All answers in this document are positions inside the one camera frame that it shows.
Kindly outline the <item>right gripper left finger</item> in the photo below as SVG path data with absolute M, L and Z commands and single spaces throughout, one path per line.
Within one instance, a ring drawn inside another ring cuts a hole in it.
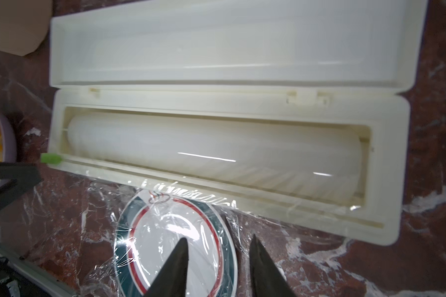
M 181 238 L 144 297 L 185 297 L 188 261 L 188 241 Z

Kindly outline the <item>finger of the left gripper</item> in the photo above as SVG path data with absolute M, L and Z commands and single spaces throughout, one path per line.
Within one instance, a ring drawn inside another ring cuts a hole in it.
M 0 162 L 0 210 L 42 181 L 37 165 Z

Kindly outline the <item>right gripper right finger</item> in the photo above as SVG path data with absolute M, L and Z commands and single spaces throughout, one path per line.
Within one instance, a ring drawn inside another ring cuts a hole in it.
M 254 297 L 296 296 L 256 235 L 251 239 L 249 260 Z

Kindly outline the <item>white plate green red rim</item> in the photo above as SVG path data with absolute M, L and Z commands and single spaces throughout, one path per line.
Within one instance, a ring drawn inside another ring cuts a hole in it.
M 234 297 L 238 262 L 230 232 L 204 202 L 142 190 L 122 211 L 115 232 L 114 270 L 125 297 L 143 296 L 178 241 L 188 241 L 188 297 Z

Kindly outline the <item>cream plastic wrap dispenser box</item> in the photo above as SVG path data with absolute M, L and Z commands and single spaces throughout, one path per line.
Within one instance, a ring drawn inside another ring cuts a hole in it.
M 153 188 L 375 245 L 400 234 L 410 104 L 427 1 L 142 1 L 54 17 L 55 169 Z M 348 200 L 301 198 L 80 157 L 88 112 L 277 122 L 354 132 Z

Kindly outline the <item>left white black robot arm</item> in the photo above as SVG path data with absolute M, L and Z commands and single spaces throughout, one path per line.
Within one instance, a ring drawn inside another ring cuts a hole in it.
M 0 162 L 0 211 L 42 181 L 36 165 Z M 75 297 L 46 271 L 0 245 L 0 297 Z

